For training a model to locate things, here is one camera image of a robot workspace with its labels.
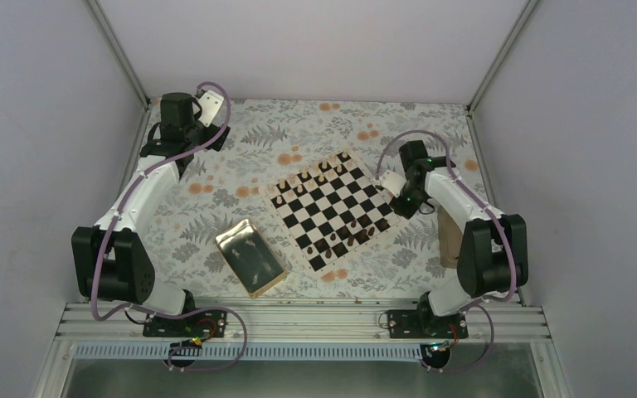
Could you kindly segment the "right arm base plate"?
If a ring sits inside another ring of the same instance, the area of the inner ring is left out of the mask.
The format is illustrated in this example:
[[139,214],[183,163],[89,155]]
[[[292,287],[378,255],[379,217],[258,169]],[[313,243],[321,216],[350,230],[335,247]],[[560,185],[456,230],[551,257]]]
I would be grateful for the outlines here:
[[467,338],[467,322],[460,313],[436,317],[430,310],[386,311],[387,330],[393,339],[453,339]]

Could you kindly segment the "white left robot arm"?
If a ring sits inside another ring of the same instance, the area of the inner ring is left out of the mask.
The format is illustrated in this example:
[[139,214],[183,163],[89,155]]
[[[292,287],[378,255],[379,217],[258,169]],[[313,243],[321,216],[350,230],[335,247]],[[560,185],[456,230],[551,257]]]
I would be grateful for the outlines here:
[[196,328],[198,315],[191,293],[156,276],[143,238],[162,199],[180,182],[195,153],[222,148],[229,121],[216,125],[214,119],[229,105],[225,91],[209,85],[194,95],[163,95],[160,120],[148,131],[126,187],[93,226],[74,231],[71,246],[77,285],[89,299],[95,319],[109,318],[97,307],[104,300],[164,318],[178,336]]

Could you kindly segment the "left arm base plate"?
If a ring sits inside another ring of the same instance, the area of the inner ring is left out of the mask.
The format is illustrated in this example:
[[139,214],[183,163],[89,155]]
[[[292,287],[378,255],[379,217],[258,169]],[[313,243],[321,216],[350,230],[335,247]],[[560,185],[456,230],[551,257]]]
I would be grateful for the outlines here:
[[143,336],[181,338],[182,340],[223,337],[226,320],[227,311],[218,309],[204,311],[182,319],[148,316],[143,326]]

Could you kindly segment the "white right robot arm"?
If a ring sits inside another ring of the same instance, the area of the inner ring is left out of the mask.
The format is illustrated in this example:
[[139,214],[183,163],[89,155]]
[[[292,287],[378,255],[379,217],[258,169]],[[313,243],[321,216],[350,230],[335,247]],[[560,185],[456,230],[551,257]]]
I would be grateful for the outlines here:
[[505,301],[528,281],[526,224],[487,203],[460,176],[450,157],[431,157],[420,140],[399,148],[402,175],[384,172],[380,185],[392,195],[390,206],[409,219],[433,200],[460,233],[456,276],[429,292],[428,308],[416,315],[418,331],[437,337],[448,317],[484,300]]

